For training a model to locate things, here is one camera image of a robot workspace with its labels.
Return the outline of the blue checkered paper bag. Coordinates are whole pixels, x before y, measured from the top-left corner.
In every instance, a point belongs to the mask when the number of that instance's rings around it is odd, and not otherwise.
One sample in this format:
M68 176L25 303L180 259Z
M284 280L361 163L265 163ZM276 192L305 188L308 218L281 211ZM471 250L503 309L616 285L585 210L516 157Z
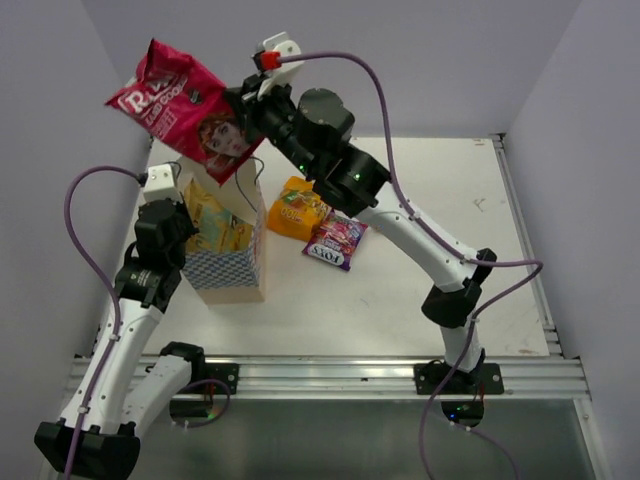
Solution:
M199 232L187 242L183 276L207 305L265 300L266 208L259 176L247 160L222 185L182 157L178 186Z

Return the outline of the orange yellow candy bag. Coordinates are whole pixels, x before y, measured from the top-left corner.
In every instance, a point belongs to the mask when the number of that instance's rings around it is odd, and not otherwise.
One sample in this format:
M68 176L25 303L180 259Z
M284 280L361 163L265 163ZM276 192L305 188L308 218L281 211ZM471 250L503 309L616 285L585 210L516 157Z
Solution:
M279 235L308 242L331 211L313 186L291 176L269 210L267 227Z

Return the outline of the aluminium table frame rail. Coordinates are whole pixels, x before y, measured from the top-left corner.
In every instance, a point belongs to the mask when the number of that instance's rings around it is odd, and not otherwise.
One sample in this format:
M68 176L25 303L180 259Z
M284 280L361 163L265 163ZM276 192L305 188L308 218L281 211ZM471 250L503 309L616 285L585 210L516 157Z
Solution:
M502 262L484 284L477 329L504 386L485 396L485 450L507 448L508 477L610 478L583 365L564 355L541 282L522 284L525 269L513 266L531 246L500 137L357 145L379 160L393 156L410 200ZM418 401L414 366L444 352L420 312L431 282L380 233L365 236L348 273L268 234L263 271L264 302L214 305L180 285L119 387L134 390L161 347L179 340L203 347L212 366L237 364L243 400Z

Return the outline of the red crisps bag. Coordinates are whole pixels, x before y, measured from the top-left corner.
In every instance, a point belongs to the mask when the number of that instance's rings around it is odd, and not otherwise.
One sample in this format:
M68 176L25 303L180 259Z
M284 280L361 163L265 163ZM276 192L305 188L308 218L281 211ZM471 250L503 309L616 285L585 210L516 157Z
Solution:
M225 91L224 82L196 58L153 39L134 77L105 104L222 185L262 142L246 139Z

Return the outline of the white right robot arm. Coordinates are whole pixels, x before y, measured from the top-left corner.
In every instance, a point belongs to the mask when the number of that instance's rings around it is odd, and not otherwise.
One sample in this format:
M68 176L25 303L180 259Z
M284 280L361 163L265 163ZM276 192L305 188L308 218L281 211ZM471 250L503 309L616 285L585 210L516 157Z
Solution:
M355 118L336 93L309 89L293 102L290 86L260 95L258 81L253 75L224 92L245 137L267 139L312 181L323 202L376 228L429 275L434 284L421 311L440 327L445 379L454 391L470 391L481 380L485 360L471 314L495 252L468 247L442 229L438 240L426 233L395 192L390 171L351 144Z

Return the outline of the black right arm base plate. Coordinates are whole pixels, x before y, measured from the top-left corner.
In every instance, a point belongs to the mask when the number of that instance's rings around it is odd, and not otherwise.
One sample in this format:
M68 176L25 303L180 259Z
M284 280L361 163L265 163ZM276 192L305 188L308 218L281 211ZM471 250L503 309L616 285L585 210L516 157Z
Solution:
M413 381L418 395L430 396L450 372L449 365L441 360L413 365ZM482 363L471 373L456 370L439 395L502 395L505 387L500 366L497 363Z

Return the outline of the purple Fox's candy bag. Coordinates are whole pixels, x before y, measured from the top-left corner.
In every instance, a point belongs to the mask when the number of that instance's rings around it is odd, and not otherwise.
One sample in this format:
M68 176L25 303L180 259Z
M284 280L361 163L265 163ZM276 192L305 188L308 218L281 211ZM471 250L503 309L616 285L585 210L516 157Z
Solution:
M313 233L302 254L349 272L367 229L365 223L331 211Z

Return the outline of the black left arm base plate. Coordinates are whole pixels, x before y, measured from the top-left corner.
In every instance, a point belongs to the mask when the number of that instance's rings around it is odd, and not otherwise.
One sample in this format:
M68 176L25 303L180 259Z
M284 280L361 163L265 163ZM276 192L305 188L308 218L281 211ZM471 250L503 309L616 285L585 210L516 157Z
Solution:
M237 392L239 379L240 366L237 363L206 363L178 393L196 393L208 397L220 393L232 396Z

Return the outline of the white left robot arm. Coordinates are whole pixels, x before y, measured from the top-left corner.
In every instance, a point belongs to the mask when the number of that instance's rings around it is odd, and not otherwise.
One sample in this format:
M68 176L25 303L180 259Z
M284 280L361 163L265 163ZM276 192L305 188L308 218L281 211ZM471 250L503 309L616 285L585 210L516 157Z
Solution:
M55 422L39 425L34 442L51 467L67 477L126 479L141 441L181 389L193 393L208 379L202 348L164 347L150 372L131 381L144 347L181 281L186 243L196 234L183 202L148 201L138 210L135 241L115 278L117 303L73 397Z

